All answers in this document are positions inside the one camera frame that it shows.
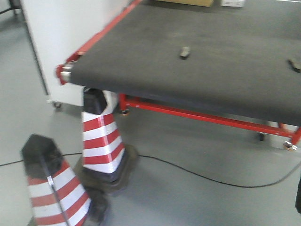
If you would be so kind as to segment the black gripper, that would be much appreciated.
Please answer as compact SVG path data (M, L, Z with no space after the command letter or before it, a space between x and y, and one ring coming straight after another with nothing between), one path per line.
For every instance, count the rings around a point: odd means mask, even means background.
M301 214L301 178L298 183L298 190L295 199L295 208L299 214Z

